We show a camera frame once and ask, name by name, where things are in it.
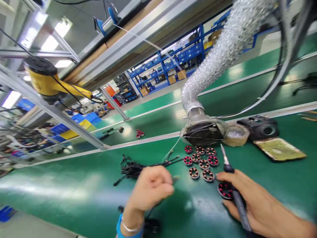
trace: left hand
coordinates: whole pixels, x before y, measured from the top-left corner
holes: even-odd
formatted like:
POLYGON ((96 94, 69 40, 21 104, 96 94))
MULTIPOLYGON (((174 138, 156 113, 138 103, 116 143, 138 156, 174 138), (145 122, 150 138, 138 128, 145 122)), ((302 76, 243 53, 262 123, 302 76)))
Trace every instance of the left hand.
MULTIPOLYGON (((152 209, 161 200, 174 193, 171 174, 163 166, 146 167, 142 170, 123 212, 123 222, 129 229, 141 228, 144 212, 152 209)), ((125 237, 137 232, 127 232, 121 223, 125 237)))

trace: silver bracelet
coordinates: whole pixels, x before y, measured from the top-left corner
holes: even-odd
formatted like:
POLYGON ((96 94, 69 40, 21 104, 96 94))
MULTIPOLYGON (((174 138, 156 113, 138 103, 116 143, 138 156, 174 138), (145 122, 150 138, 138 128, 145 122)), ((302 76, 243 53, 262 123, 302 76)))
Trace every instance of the silver bracelet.
POLYGON ((122 216, 121 223, 122 223, 123 227, 125 228, 125 230, 126 230, 127 232, 132 233, 132 232, 136 232, 136 231, 139 230, 139 228, 135 228, 135 229, 129 229, 129 228, 127 228, 127 226, 126 226, 125 223, 123 222, 123 216, 122 216))

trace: soldering iron handle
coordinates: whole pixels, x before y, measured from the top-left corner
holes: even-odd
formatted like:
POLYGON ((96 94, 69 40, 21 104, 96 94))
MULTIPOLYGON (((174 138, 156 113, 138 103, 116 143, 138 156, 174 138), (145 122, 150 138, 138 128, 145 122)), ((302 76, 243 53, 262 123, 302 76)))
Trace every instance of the soldering iron handle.
POLYGON ((244 208, 244 204, 243 204, 243 201, 242 201, 242 196, 239 193, 239 191, 236 190, 236 189, 234 189, 232 191, 232 195, 233 195, 233 199, 234 199, 235 205, 237 206, 237 210, 239 212, 239 216, 240 216, 240 219, 241 219, 242 227, 246 231, 247 237, 253 237, 253 235, 249 236, 250 235, 249 233, 251 233, 251 234, 253 234, 253 233, 252 233, 252 228, 251 228, 251 225, 250 225, 248 217, 247 217, 246 210, 244 208))

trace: flexible aluminum duct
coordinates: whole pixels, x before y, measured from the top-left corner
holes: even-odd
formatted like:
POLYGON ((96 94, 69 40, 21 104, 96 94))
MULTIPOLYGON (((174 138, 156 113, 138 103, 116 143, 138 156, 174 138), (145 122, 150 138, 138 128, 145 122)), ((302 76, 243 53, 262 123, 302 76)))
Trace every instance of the flexible aluminum duct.
POLYGON ((238 58, 273 9, 275 2, 276 0, 234 2, 217 44, 182 89, 182 103, 187 113, 193 108, 203 108, 197 100, 198 94, 218 79, 238 58))

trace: green workbench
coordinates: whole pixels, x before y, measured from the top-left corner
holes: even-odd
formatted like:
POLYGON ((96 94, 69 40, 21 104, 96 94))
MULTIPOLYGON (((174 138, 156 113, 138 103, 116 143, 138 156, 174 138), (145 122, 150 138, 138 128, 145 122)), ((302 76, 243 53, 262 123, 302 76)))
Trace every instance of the green workbench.
MULTIPOLYGON (((251 143, 226 146, 231 164, 264 186, 292 212, 314 221, 316 206, 316 123, 297 115, 278 117, 280 137, 307 154, 307 158, 273 163, 251 143)), ((135 184, 121 177, 122 154, 142 164, 162 162, 177 141, 171 138, 54 161, 15 170, 0 179, 0 203, 13 206, 47 222, 88 238, 115 237, 118 206, 124 205, 135 184)), ((172 158, 185 157, 179 141, 172 158)), ((219 144, 214 146, 223 167, 219 144)), ((188 167, 178 162, 168 167, 179 175, 175 194, 154 209, 151 217, 162 221, 162 233, 151 237, 244 237, 241 225, 221 204, 218 184, 192 180, 188 167)))

